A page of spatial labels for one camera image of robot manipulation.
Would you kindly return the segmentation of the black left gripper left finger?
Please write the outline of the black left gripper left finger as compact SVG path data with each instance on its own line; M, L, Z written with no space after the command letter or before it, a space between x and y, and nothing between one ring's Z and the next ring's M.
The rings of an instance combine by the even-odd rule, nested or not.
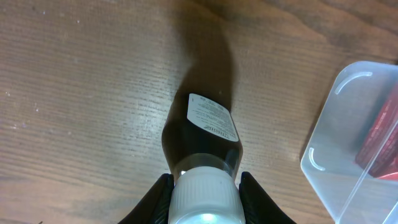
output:
M162 174L139 203L118 224L168 224L174 189L172 174Z

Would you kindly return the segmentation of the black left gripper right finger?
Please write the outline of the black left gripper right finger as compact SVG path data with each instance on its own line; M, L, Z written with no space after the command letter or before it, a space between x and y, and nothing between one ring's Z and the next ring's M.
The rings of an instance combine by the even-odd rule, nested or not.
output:
M241 174L239 196L246 224L295 224L249 172Z

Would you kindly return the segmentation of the dark syrup bottle white cap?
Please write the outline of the dark syrup bottle white cap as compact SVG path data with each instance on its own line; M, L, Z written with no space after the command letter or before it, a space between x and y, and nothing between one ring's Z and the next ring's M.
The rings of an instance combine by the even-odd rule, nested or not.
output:
M169 223L245 223L235 184L243 147L227 108L196 93L175 101L162 147L175 182Z

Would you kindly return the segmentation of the red Panadol box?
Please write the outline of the red Panadol box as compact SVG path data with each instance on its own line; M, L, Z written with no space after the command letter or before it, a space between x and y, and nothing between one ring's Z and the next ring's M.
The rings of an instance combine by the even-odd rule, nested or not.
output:
M363 170L371 163L368 174L374 178L384 178L387 170L397 157L397 126L390 132L390 127L397 121L397 86L380 109L371 129L363 142L355 162Z

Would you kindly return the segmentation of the clear plastic container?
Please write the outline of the clear plastic container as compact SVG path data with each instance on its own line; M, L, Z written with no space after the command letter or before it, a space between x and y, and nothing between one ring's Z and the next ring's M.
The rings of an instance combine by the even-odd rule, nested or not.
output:
M301 169L335 223L397 222L397 157L384 178L355 162L397 86L397 66L355 62L336 76L301 159Z

